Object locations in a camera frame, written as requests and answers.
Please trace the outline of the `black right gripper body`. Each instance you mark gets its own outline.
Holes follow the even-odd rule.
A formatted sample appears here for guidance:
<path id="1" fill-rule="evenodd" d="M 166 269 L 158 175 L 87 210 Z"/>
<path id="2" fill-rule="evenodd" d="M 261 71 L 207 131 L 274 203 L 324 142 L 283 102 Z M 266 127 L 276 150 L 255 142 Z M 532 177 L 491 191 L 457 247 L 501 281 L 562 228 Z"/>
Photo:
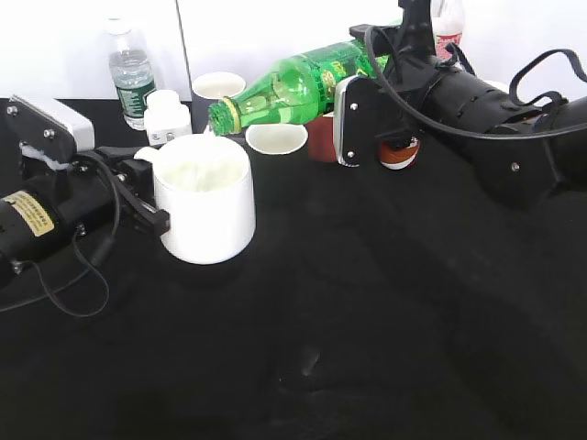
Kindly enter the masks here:
<path id="1" fill-rule="evenodd" d="M 422 131 L 444 142 L 486 132 L 486 82 L 436 57 L 435 69 L 379 69 L 377 82 L 393 103 L 392 125 L 383 141 L 406 146 Z"/>

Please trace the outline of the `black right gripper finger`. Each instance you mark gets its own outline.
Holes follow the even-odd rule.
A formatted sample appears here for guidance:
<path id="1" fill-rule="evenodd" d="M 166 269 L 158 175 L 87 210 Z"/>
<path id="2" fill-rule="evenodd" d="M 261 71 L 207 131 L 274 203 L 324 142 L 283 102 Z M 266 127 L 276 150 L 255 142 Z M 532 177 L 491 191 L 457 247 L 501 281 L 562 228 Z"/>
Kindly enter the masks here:
<path id="1" fill-rule="evenodd" d="M 349 61 L 356 69 L 435 69 L 436 50 L 430 1 L 399 1 L 394 24 L 355 25 L 349 29 Z"/>

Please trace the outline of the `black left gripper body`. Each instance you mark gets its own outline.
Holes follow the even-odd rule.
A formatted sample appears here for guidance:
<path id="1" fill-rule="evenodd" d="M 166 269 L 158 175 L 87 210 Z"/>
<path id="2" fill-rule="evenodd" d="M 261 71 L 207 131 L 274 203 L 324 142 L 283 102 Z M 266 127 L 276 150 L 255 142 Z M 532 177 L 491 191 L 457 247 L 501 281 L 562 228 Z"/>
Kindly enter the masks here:
<path id="1" fill-rule="evenodd" d="M 27 192 L 53 222 L 53 229 L 41 236 L 28 232 L 27 242 L 63 243 L 79 224 L 90 232 L 107 223 L 112 225 L 108 237 L 114 239 L 121 219 L 121 203 L 115 201 L 112 185 L 115 177 L 111 164 L 98 153 L 80 153 L 64 170 L 27 159 Z"/>

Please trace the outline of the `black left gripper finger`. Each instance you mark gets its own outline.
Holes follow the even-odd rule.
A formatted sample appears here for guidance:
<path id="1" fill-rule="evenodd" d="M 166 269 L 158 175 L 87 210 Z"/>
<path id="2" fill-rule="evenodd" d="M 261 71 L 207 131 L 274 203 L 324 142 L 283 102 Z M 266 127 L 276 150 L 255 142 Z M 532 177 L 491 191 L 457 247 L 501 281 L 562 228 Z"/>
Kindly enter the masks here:
<path id="1" fill-rule="evenodd" d="M 139 199 L 119 178 L 116 178 L 116 189 L 127 213 L 148 233 L 160 237 L 170 230 L 170 214 L 167 211 L 153 207 Z"/>
<path id="2" fill-rule="evenodd" d="M 94 152 L 115 174 L 124 174 L 125 183 L 134 189 L 148 189 L 152 186 L 151 164 L 142 159 L 135 159 L 141 147 L 98 147 Z"/>

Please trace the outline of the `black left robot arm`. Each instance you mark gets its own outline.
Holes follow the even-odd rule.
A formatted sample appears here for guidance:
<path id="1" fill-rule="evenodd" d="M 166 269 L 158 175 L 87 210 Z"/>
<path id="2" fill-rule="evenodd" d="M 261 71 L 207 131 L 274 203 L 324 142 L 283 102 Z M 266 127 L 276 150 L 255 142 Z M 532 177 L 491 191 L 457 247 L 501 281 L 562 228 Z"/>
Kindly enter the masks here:
<path id="1" fill-rule="evenodd" d="M 61 170 L 22 157 L 22 188 L 1 199 L 2 285 L 15 278 L 18 265 L 52 256 L 78 231 L 127 221 L 155 237 L 168 232 L 169 214 L 154 205 L 152 167 L 136 153 L 101 147 L 74 154 Z"/>

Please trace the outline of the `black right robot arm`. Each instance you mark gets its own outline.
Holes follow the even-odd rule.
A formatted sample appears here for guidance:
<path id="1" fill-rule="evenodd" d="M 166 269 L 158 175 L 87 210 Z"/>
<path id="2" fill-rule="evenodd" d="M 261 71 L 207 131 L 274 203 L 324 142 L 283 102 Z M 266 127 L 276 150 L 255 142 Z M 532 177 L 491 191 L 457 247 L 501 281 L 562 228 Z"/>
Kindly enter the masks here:
<path id="1" fill-rule="evenodd" d="M 527 208 L 562 191 L 586 187 L 586 102 L 547 91 L 530 101 L 480 79 L 460 47 L 441 59 L 427 1 L 403 1 L 397 26 L 357 25 L 369 62 L 388 61 L 372 77 L 354 76 L 337 88 L 334 146 L 338 162 L 356 167 L 382 145 L 412 139 L 447 148 L 474 169 L 497 202 Z"/>

